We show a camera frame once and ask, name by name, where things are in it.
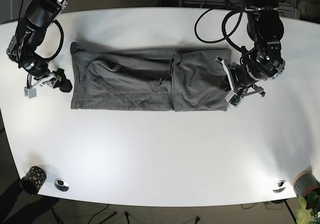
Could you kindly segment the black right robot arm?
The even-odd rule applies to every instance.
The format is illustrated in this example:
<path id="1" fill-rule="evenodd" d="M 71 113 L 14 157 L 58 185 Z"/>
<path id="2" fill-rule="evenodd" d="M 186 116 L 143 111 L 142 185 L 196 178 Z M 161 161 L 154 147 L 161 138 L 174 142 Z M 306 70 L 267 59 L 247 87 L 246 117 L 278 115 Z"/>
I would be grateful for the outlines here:
<path id="1" fill-rule="evenodd" d="M 57 16 L 65 9 L 70 0 L 32 0 L 23 16 L 17 21 L 15 34 L 6 50 L 9 59 L 27 72 L 24 93 L 27 97 L 36 96 L 36 87 L 47 85 L 69 93 L 72 84 L 61 68 L 49 70 L 49 62 L 60 53 L 64 42 L 64 31 Z M 36 53 L 45 38 L 47 29 L 55 24 L 60 32 L 59 46 L 50 57 Z"/>

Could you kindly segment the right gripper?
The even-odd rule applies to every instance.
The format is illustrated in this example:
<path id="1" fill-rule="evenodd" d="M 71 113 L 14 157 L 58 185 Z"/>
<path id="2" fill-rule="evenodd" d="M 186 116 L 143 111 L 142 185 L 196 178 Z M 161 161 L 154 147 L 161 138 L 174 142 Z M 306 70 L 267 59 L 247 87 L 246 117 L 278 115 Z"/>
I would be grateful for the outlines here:
<path id="1" fill-rule="evenodd" d="M 36 89 L 37 87 L 42 87 L 45 85 L 54 88 L 56 85 L 61 92 L 69 93 L 73 88 L 71 81 L 66 78 L 65 71 L 61 68 L 59 68 L 56 73 L 50 72 L 49 74 L 45 74 L 43 77 L 37 79 L 34 84 L 32 84 L 32 80 L 34 79 L 35 77 L 31 74 L 27 76 L 27 89 Z"/>

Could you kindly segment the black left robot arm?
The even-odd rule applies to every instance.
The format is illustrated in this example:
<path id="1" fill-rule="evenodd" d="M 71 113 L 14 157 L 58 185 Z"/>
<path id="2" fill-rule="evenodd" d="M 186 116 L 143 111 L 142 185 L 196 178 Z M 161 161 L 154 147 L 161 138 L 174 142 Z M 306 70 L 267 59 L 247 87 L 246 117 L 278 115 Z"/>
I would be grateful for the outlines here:
<path id="1" fill-rule="evenodd" d="M 284 71 L 285 61 L 281 56 L 280 41 L 284 35 L 284 25 L 278 8 L 278 0 L 241 0 L 240 10 L 229 12 L 222 21 L 221 31 L 224 38 L 241 53 L 239 64 L 223 64 L 234 100 L 249 96 L 250 88 L 253 89 L 252 94 L 264 96 L 264 90 L 256 83 L 274 79 Z M 228 19 L 236 13 L 246 13 L 247 33 L 254 42 L 251 50 L 235 45 L 226 31 Z"/>

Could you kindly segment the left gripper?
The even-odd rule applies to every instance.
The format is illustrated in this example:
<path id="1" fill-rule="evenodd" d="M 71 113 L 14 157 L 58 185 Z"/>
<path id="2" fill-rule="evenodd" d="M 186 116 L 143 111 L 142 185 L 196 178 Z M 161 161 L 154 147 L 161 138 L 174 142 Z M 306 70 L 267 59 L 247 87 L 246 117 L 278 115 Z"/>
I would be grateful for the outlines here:
<path id="1" fill-rule="evenodd" d="M 220 82 L 220 90 L 228 92 L 226 98 L 245 98 L 253 94 L 265 97 L 264 89 L 256 85 L 259 79 L 251 78 L 244 65 L 229 63 L 219 56 L 215 57 L 215 61 L 222 65 L 226 73 Z"/>

